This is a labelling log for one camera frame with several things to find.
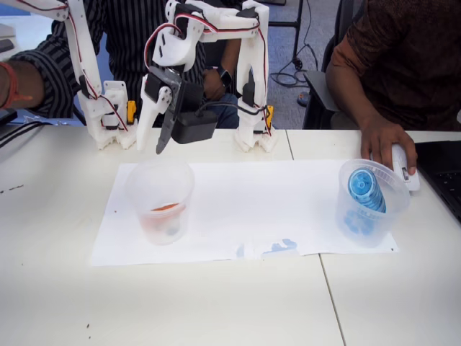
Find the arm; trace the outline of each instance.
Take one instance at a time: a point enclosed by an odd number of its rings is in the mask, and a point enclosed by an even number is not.
[[[84,0],[92,43],[99,52],[105,22],[105,0]],[[63,22],[54,22],[52,34],[34,50],[12,57],[19,83],[19,93],[30,97],[13,104],[13,108],[31,108],[45,117],[71,117],[73,98],[79,90],[71,63],[66,28]],[[6,99],[9,80],[0,68],[0,103]]]
[[[228,40],[225,45],[221,66],[233,76],[240,53],[241,40]],[[225,94],[225,87],[221,77],[216,70],[205,70],[204,80],[205,96],[213,101],[218,101]]]
[[[352,25],[346,37],[335,48],[328,65],[326,81],[337,105],[362,131],[362,157],[393,168],[392,144],[406,151],[408,171],[416,172],[416,149],[410,136],[399,125],[380,115],[366,97],[360,76],[380,56],[405,37],[406,9],[402,1],[367,0],[364,16]]]

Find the hand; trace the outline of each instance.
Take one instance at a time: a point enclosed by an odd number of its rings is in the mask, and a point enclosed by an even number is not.
[[[211,101],[219,101],[224,96],[225,87],[218,71],[205,70],[204,80],[205,96]]]
[[[376,115],[362,128],[362,158],[370,159],[370,152],[373,153],[373,160],[393,169],[392,145],[400,144],[406,153],[408,173],[416,173],[416,160],[418,154],[413,140],[397,124]]]

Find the cable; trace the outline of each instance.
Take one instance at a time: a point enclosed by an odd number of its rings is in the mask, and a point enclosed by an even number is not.
[[[186,13],[178,14],[178,15],[175,16],[175,18],[174,18],[174,24],[176,24],[176,21],[177,21],[179,18],[188,18],[188,19],[195,20],[195,21],[197,21],[197,22],[202,23],[204,26],[206,26],[212,33],[218,32],[218,28],[217,28],[216,26],[214,26],[214,25],[211,24],[210,22],[204,20],[203,18],[200,18],[200,17],[197,17],[197,16],[193,16],[193,15],[191,15],[191,14],[186,14]]]
[[[79,60],[80,60],[80,63],[82,63],[82,58],[81,58],[81,51],[80,51],[80,45],[79,45],[79,38],[77,37],[77,28],[76,28],[76,25],[75,25],[75,22],[73,20],[73,17],[72,15],[69,13],[69,19],[72,23],[72,26],[73,26],[73,31],[75,32],[75,40],[76,40],[76,44],[77,44],[77,52],[79,53]],[[86,75],[86,72],[85,70],[81,69],[82,73],[84,74],[84,77],[85,77],[85,82],[86,82],[86,85],[88,86],[88,88],[90,88],[91,92],[93,93],[93,95],[90,95],[90,98],[93,98],[93,99],[98,99],[98,98],[103,98],[107,101],[107,103],[109,103],[109,106],[114,110],[114,113],[115,115],[118,117],[118,120],[122,123],[122,126],[123,126],[123,129],[125,131],[128,131],[125,123],[123,122],[122,118],[120,117],[120,115],[118,114],[118,112],[116,111],[114,105],[110,102],[109,99],[107,99],[106,97],[104,97],[103,95],[99,95],[96,93],[96,91],[94,90],[94,87],[91,85],[91,82],[88,78],[88,76]]]
[[[178,20],[178,18],[192,19],[192,20],[195,20],[197,22],[202,23],[207,28],[207,29],[205,29],[203,31],[203,33],[206,34],[206,35],[216,34],[216,33],[219,33],[219,32],[246,32],[246,31],[252,31],[252,30],[255,30],[255,29],[259,28],[259,23],[258,23],[258,25],[254,26],[254,27],[242,27],[242,28],[238,28],[238,29],[218,29],[215,25],[211,24],[206,19],[194,16],[192,14],[187,14],[187,13],[182,13],[182,14],[178,14],[177,16],[175,16],[174,24],[176,24],[176,21]]]
[[[261,37],[262,42],[264,44],[264,55],[263,55],[263,59],[264,59],[264,63],[263,63],[263,69],[264,69],[264,93],[266,94],[266,99],[267,99],[266,40],[264,39],[264,36],[262,35],[261,29],[258,29],[258,33],[259,33],[259,36]],[[272,133],[271,133],[271,130],[269,128],[269,124],[267,123],[266,110],[267,110],[267,106],[264,108],[264,110],[262,112],[262,114],[264,116],[264,124],[266,124],[266,129],[267,129],[267,132],[269,133],[269,136],[272,137]]]
[[[125,131],[128,131],[127,129],[127,126],[125,125],[125,123],[123,122],[122,118],[118,115],[118,112],[117,110],[115,109],[114,105],[109,101],[109,99],[107,99],[105,96],[100,96],[102,99],[105,99],[108,103],[109,103],[109,106],[112,108],[112,110],[114,111],[115,115],[118,117],[118,120],[122,123],[122,126],[123,126],[123,129]]]
[[[195,112],[195,115],[199,115],[205,108],[208,108],[208,107],[211,107],[211,106],[234,107],[234,108],[237,108],[238,110],[241,110],[242,112],[245,112],[245,113],[250,114],[250,115],[258,115],[259,112],[261,112],[262,110],[267,109],[267,106],[266,107],[260,107],[256,112],[251,112],[249,110],[246,110],[243,107],[240,107],[239,105],[233,104],[232,102],[211,101],[211,102],[207,102],[207,103],[203,104],[202,106],[200,106],[200,108]]]
[[[24,4],[24,5],[28,5],[28,6],[32,7],[33,9],[36,9],[38,11],[44,11],[44,12],[57,11],[59,9],[67,9],[68,8],[68,5],[63,5],[63,6],[55,7],[55,8],[52,8],[52,9],[41,9],[40,7],[36,7],[35,5],[29,4],[25,0],[17,0],[17,2],[19,2],[21,4]]]
[[[31,121],[30,123],[22,124],[18,128],[15,128],[10,133],[7,133],[5,136],[1,137],[0,142],[4,141],[5,139],[7,139],[11,135],[14,135],[16,132],[21,131],[23,128],[26,128],[26,127],[34,125],[34,124],[41,124],[41,123],[42,123],[41,121]]]
[[[255,106],[257,106],[259,109],[262,110],[262,115],[263,115],[263,118],[264,118],[264,123],[266,124],[266,130],[267,130],[269,136],[272,137],[272,133],[271,133],[271,131],[270,131],[270,129],[269,129],[269,124],[267,123],[267,116],[266,116],[266,111],[269,111],[269,108],[266,106],[266,107],[264,107],[264,109],[262,109],[262,108],[260,108],[260,106],[258,106],[258,105],[256,105],[256,104],[255,104]]]
[[[0,138],[0,141],[4,140],[4,142],[0,143],[0,148],[3,148],[9,142],[13,141],[15,138],[18,138],[18,137],[24,135],[25,133],[33,130],[34,128],[39,128],[41,126],[46,126],[46,125],[52,125],[52,124],[50,124],[50,123],[42,123],[40,121],[33,121],[31,123],[21,125],[17,129],[13,130],[12,132],[10,132],[7,135]]]
[[[312,11],[310,9],[310,3],[309,3],[309,0],[306,0],[306,2],[308,3],[308,8],[309,8],[309,25],[308,25],[308,29],[307,29],[307,31],[306,31],[306,33],[304,35],[303,46],[301,47],[301,49],[299,49],[298,52],[296,52],[295,57],[297,58],[299,56],[299,54],[304,49],[308,48],[310,50],[310,53],[312,54],[312,57],[314,58],[315,69],[318,71],[317,56],[315,55],[314,49],[312,49],[311,45],[306,42],[306,40],[308,38],[309,31],[310,31],[310,26],[312,25]],[[299,79],[296,76],[297,73],[306,72],[306,70],[299,70],[299,71],[296,71],[294,74],[287,74],[287,73],[283,72],[293,61],[294,61],[294,59],[292,59],[289,63],[287,63],[285,66],[283,66],[278,72],[270,74],[270,77],[275,83],[277,83],[277,84],[279,84],[279,85],[281,85],[282,87],[285,87],[285,88],[306,88],[307,82],[305,80],[303,80],[303,79]],[[280,79],[279,79],[280,76],[289,77],[289,78],[293,79],[293,82],[288,83],[288,82],[280,81]]]
[[[80,123],[82,123],[83,126],[86,126],[86,120],[85,120],[84,115],[81,114],[81,112],[75,105],[72,106],[72,112],[76,116],[76,118],[80,120]]]
[[[166,27],[172,27],[177,32],[179,32],[180,35],[182,35],[182,31],[172,23],[163,23],[162,25],[159,25],[157,29],[153,32],[153,34],[149,37],[149,39],[146,42],[146,46],[144,47],[144,64],[146,65],[146,68],[149,69],[149,63],[148,63],[148,53],[149,53],[149,46],[151,45],[152,41],[154,38],[156,38],[157,34],[162,31],[162,29],[165,29]]]

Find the robotic arm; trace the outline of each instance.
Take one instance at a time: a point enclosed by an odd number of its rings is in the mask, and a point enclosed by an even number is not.
[[[143,79],[143,110],[138,127],[138,149],[147,141],[147,130],[158,114],[165,114],[157,153],[173,138],[178,143],[209,139],[217,119],[201,105],[203,89],[181,77],[194,65],[198,42],[241,39],[237,66],[239,128],[235,139],[244,151],[259,143],[271,151],[277,137],[267,114],[269,8],[253,0],[243,3],[242,11],[221,9],[202,1],[169,0],[168,23],[161,25],[146,44],[156,38],[153,62]]]
[[[148,74],[143,78],[140,122],[134,119],[134,102],[127,99],[123,81],[102,83],[91,43],[83,2],[68,0],[0,0],[0,3],[49,17],[66,25],[68,46],[77,82],[78,98],[90,135],[103,149],[113,141],[129,148],[146,146],[147,136],[156,117],[165,114],[157,153],[173,138],[190,143],[212,137],[216,115],[202,105],[203,88],[182,78],[194,65],[198,42],[241,39],[237,89],[239,128],[236,141],[244,151],[256,143],[272,150],[277,137],[267,114],[267,31],[269,8],[253,0],[243,3],[242,11],[215,8],[201,1],[180,3],[169,0],[165,12],[168,22],[159,26],[146,44]],[[157,38],[153,62],[147,62],[149,45]]]
[[[137,122],[134,102],[128,102],[123,81],[104,82],[105,94],[91,43],[85,8],[82,1],[69,0],[0,0],[18,9],[64,22],[71,53],[73,71],[81,87],[78,98],[86,125],[99,149],[116,141],[127,149],[136,141]]]

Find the clear plastic cup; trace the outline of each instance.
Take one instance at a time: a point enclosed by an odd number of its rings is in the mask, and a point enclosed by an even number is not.
[[[185,162],[156,159],[131,172],[125,191],[151,243],[167,245],[183,237],[193,189],[194,172]]]
[[[358,203],[349,193],[352,172],[367,168],[376,176],[386,203],[386,213],[371,210]],[[410,205],[405,183],[390,169],[368,160],[351,160],[339,170],[339,195],[336,222],[342,232],[364,247],[376,247],[389,233],[395,220]]]

